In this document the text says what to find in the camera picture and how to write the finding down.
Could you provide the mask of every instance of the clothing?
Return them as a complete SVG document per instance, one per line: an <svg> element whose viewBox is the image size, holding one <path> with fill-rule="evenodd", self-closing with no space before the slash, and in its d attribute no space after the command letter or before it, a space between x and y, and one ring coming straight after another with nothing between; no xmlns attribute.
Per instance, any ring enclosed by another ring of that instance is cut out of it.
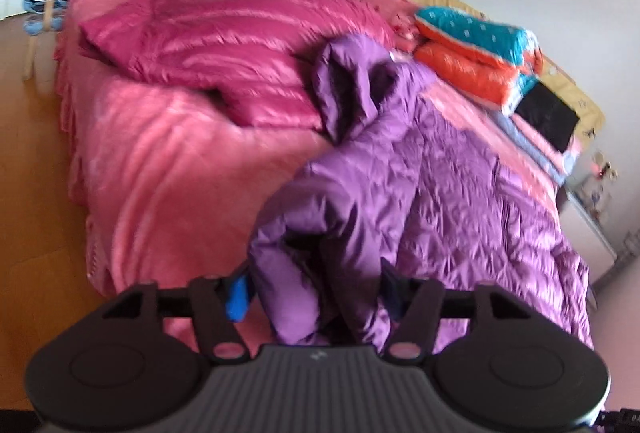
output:
<svg viewBox="0 0 640 433"><path fill-rule="evenodd" d="M279 341L351 340L381 349L381 258L399 273L471 290L491 281L587 344L587 265L558 222L527 195L476 133L422 98L436 81L417 61L393 63L361 36L324 50L313 89L336 146L309 162L258 214L252 279ZM440 322L435 350L466 333Z"/></svg>

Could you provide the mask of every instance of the bed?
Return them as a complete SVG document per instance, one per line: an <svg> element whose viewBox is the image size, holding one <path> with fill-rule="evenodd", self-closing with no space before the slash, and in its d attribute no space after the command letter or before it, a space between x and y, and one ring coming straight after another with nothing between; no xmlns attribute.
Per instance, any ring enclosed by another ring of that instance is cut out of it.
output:
<svg viewBox="0 0 640 433"><path fill-rule="evenodd" d="M148 280L168 288L230 273L246 257L265 201L330 149L314 130L236 126L213 96L137 82L96 58L79 25L126 1L72 0L56 49L71 153L68 191L89 210L87 274L104 295ZM426 96L453 126L488 143L523 190L558 219L553 182L485 113L441 80ZM572 304L586 322L584 301ZM166 326L194 346L188 322ZM259 301L238 328L253 352L273 340Z"/></svg>

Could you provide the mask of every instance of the black device mount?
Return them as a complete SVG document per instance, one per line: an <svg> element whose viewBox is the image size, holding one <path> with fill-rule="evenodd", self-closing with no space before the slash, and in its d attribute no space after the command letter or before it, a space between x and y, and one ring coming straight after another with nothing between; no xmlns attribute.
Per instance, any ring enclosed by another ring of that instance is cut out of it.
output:
<svg viewBox="0 0 640 433"><path fill-rule="evenodd" d="M43 431L559 433L632 422L600 413L601 358L497 286L447 290L383 262L381 298L398 326L382 355L266 345L251 359L225 307L238 277L134 286L44 346L25 376ZM200 352L164 334L163 318L190 318ZM434 354L443 318L469 331Z"/></svg>

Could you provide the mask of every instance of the pillow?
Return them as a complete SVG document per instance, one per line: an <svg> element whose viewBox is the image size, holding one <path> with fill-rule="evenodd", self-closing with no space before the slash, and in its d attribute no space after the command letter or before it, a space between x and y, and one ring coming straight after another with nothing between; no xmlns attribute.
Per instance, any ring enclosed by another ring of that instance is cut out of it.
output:
<svg viewBox="0 0 640 433"><path fill-rule="evenodd" d="M536 83L516 68L498 69L476 63L439 43L424 44L414 57L474 101L505 115L513 113L522 92Z"/></svg>
<svg viewBox="0 0 640 433"><path fill-rule="evenodd" d="M516 113L560 153L567 150L580 121L575 111L541 82L524 96Z"/></svg>
<svg viewBox="0 0 640 433"><path fill-rule="evenodd" d="M478 63L539 74L543 57L535 35L524 28L493 23L456 9L427 7L415 15L418 30Z"/></svg>
<svg viewBox="0 0 640 433"><path fill-rule="evenodd" d="M562 175L568 177L574 171L575 163L578 161L580 153L582 153L582 144L575 134L569 140L567 150L564 153L560 153L517 113L511 116L511 120L524 137L538 148Z"/></svg>
<svg viewBox="0 0 640 433"><path fill-rule="evenodd" d="M411 0L358 0L368 4L391 26L395 34L395 48L413 52L422 37L415 24L415 12L420 8Z"/></svg>

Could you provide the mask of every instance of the magenta comforter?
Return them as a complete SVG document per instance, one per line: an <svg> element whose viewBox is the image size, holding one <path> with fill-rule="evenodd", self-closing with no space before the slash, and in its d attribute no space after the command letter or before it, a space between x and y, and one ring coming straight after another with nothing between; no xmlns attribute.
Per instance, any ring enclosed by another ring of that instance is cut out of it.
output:
<svg viewBox="0 0 640 433"><path fill-rule="evenodd" d="M82 25L126 76L218 90L241 126L321 128L305 87L326 41L393 34L354 0L130 0Z"/></svg>

